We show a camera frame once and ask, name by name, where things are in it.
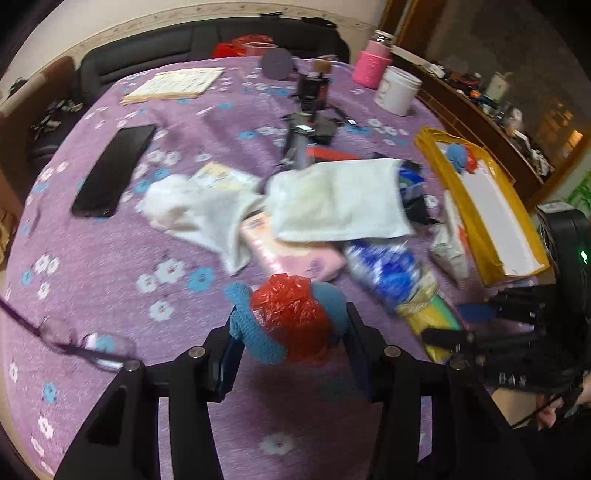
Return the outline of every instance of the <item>pink thermos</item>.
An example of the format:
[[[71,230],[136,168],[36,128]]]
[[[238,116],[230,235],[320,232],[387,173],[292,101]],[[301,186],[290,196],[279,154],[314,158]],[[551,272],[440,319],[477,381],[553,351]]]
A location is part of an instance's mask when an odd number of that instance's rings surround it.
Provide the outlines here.
[[[364,87],[377,89],[386,67],[390,65],[390,49],[394,36],[376,30],[361,52],[353,71],[353,80]]]

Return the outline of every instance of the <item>black cable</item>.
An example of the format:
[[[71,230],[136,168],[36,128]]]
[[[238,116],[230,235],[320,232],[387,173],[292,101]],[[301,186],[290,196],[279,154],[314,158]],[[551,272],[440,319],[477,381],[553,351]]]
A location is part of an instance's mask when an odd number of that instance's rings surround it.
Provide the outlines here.
[[[556,394],[554,397],[552,397],[550,400],[548,400],[544,405],[542,405],[540,408],[536,408],[532,413],[530,413],[527,417],[523,417],[520,421],[518,421],[517,423],[514,423],[513,425],[511,425],[511,428],[514,429],[515,427],[517,427],[518,425],[521,425],[522,423],[528,421],[529,419],[532,419],[533,417],[535,417],[538,413],[540,413],[542,410],[544,410],[545,408],[549,407],[550,404],[552,402],[554,402],[555,400],[558,400],[559,398],[562,397],[562,393],[560,394]]]

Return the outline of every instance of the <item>open notebook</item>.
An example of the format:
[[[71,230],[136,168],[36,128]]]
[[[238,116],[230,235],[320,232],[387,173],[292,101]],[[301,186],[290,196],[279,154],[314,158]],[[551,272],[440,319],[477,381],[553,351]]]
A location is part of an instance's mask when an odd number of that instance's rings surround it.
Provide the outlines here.
[[[195,98],[218,79],[223,67],[161,72],[121,99],[121,105],[148,100]]]

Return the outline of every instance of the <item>brown bottle cap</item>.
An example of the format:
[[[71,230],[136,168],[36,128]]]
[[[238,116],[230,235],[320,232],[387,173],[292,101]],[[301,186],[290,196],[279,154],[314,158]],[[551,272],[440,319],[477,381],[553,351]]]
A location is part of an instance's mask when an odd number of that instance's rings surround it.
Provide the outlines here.
[[[316,59],[314,61],[314,71],[320,73],[330,73],[332,63],[329,60]]]

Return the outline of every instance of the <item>eyeglasses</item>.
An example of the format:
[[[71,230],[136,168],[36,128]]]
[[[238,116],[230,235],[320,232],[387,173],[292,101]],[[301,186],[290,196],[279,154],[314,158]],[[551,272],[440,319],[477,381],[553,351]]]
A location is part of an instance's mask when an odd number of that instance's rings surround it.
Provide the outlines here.
[[[120,335],[90,333],[78,342],[76,329],[66,320],[45,317],[39,327],[20,315],[2,297],[0,309],[30,334],[39,338],[53,352],[75,355],[94,367],[109,372],[121,369],[124,362],[136,360],[135,344]]]

